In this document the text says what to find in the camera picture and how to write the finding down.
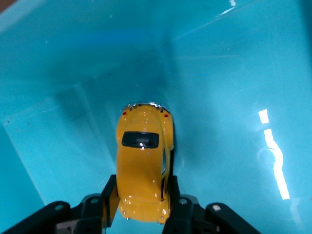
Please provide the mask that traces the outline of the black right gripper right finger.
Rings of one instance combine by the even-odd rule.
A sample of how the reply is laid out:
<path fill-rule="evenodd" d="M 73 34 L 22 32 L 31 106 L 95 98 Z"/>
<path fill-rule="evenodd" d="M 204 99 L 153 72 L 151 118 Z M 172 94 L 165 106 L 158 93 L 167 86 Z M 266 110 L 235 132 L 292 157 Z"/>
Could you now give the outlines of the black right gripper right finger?
<path fill-rule="evenodd" d="M 258 234 L 259 231 L 224 203 L 215 202 L 202 208 L 198 199 L 182 195 L 177 176 L 169 178 L 171 213 L 164 234 Z"/>

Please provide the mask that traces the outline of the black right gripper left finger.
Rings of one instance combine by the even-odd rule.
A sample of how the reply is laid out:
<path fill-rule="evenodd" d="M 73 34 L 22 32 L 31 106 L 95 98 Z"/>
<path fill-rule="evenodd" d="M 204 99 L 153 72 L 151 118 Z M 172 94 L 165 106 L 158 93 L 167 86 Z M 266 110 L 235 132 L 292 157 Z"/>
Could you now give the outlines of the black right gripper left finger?
<path fill-rule="evenodd" d="M 101 234 L 114 220 L 120 198 L 116 175 L 111 175 L 100 194 L 87 195 L 75 207 L 65 201 L 52 202 L 5 234 Z"/>

